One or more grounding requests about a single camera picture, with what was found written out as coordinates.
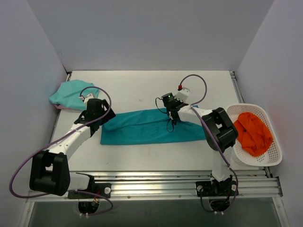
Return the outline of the teal t-shirt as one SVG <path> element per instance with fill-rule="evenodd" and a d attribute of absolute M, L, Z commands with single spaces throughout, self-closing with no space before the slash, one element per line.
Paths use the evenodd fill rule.
<path fill-rule="evenodd" d="M 118 113 L 101 129 L 101 145 L 146 145 L 206 140 L 203 128 L 189 122 L 171 125 L 157 109 Z"/>

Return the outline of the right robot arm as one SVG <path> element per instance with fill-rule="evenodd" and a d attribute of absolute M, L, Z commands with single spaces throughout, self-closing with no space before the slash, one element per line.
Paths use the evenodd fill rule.
<path fill-rule="evenodd" d="M 234 171 L 231 169 L 231 164 L 224 152 L 235 145 L 238 131 L 227 112 L 221 107 L 214 110 L 194 107 L 177 99 L 172 93 L 167 93 L 160 99 L 173 125 L 177 122 L 188 122 L 203 128 L 207 144 L 213 150 L 210 180 L 212 193 L 236 196 L 238 194 L 238 178 L 233 180 Z"/>

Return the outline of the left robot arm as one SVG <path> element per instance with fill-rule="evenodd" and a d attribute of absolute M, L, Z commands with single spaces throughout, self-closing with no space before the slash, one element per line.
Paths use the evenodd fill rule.
<path fill-rule="evenodd" d="M 93 177 L 70 172 L 69 159 L 99 130 L 101 125 L 115 116 L 107 100 L 89 99 L 86 110 L 74 121 L 63 139 L 52 143 L 33 156 L 30 189 L 58 196 L 68 191 L 78 191 L 84 198 L 91 198 L 96 191 Z"/>

